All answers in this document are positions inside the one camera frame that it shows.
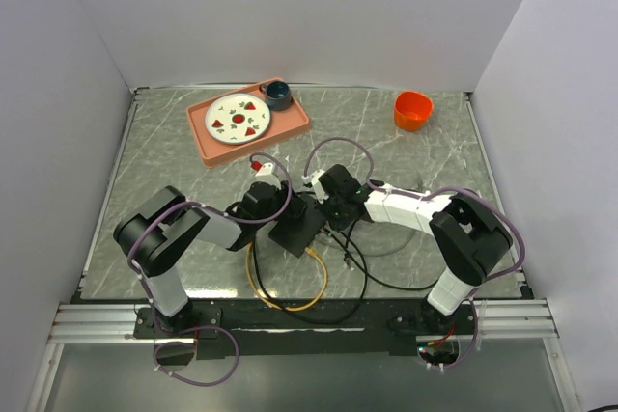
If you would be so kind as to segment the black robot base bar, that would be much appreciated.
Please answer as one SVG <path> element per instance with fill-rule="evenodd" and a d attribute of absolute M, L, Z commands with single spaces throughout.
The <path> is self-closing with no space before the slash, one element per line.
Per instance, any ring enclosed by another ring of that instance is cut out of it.
<path fill-rule="evenodd" d="M 307 311 L 272 309 L 258 299 L 197 299 L 175 326 L 138 311 L 138 341 L 188 343 L 200 360 L 235 354 L 302 355 L 386 353 L 414 356 L 421 338 L 473 334 L 469 303 L 445 316 L 420 297 L 325 299 Z"/>

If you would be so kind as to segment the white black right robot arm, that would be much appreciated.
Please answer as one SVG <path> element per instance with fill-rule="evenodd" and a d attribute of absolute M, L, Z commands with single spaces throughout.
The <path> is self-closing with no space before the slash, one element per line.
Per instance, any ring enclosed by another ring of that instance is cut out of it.
<path fill-rule="evenodd" d="M 422 194 L 388 183 L 364 184 L 344 166 L 317 170 L 306 180 L 333 230 L 356 220 L 394 224 L 432 236 L 445 270 L 427 296 L 424 326 L 443 333 L 456 321 L 456 310 L 490 276 L 513 246 L 498 216 L 469 191 Z"/>

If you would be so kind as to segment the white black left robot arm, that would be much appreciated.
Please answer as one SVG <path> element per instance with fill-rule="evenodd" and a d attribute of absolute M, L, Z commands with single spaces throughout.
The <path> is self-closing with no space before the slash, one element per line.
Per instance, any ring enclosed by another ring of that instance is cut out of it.
<path fill-rule="evenodd" d="M 200 239 L 237 251 L 271 221 L 284 226 L 299 222 L 307 200 L 286 181 L 279 186 L 255 181 L 240 200 L 218 211 L 189 201 L 179 189 L 167 185 L 123 219 L 113 237 L 142 282 L 156 324 L 168 336 L 178 337 L 193 323 L 192 301 L 178 270 L 189 245 Z"/>

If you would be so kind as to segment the black network switch box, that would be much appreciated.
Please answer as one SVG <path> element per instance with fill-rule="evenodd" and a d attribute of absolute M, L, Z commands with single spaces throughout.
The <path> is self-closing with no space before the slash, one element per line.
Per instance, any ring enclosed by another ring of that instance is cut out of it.
<path fill-rule="evenodd" d="M 268 238 L 299 258 L 326 222 L 318 204 L 308 193 L 294 193 L 288 208 L 268 233 Z"/>

